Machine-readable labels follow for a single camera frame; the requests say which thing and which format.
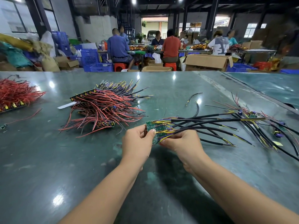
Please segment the red plastic stool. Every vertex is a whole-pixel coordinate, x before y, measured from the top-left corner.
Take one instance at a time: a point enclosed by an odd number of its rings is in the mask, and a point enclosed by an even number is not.
[[[164,67],[172,67],[174,71],[176,71],[176,63],[165,63]]]
[[[121,71],[123,69],[127,69],[127,65],[126,64],[123,64],[123,63],[116,63],[114,64],[114,71]]]

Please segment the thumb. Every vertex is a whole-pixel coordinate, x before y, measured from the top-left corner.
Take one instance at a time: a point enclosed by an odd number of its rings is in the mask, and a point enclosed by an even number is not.
[[[161,141],[161,145],[169,148],[170,150],[174,151],[175,145],[176,145],[176,140],[178,139],[173,139],[173,138],[165,138],[164,140]]]
[[[154,137],[155,137],[155,133],[156,133],[156,130],[155,130],[155,129],[151,129],[151,130],[146,134],[146,136],[144,137],[145,140],[150,141],[150,142],[152,143],[152,140],[153,140]]]

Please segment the person's right hand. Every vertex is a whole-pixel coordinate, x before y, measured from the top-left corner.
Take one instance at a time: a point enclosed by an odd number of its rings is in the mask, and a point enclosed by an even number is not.
[[[202,144],[195,130],[186,130],[161,141],[161,145],[177,153],[185,170],[192,172],[192,164],[199,158],[206,158]]]

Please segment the green circuit board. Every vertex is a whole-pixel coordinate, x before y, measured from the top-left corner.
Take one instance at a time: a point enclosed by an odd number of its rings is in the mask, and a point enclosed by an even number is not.
[[[146,122],[147,128],[146,128],[146,133],[148,131],[150,131],[151,129],[155,129],[156,131],[162,131],[162,130],[166,130],[167,127],[162,125],[162,124],[157,124],[157,123],[153,123],[153,121],[148,121]],[[166,133],[158,133],[155,135],[154,139],[152,140],[152,144],[158,144],[159,143],[159,139],[160,137],[166,136]]]

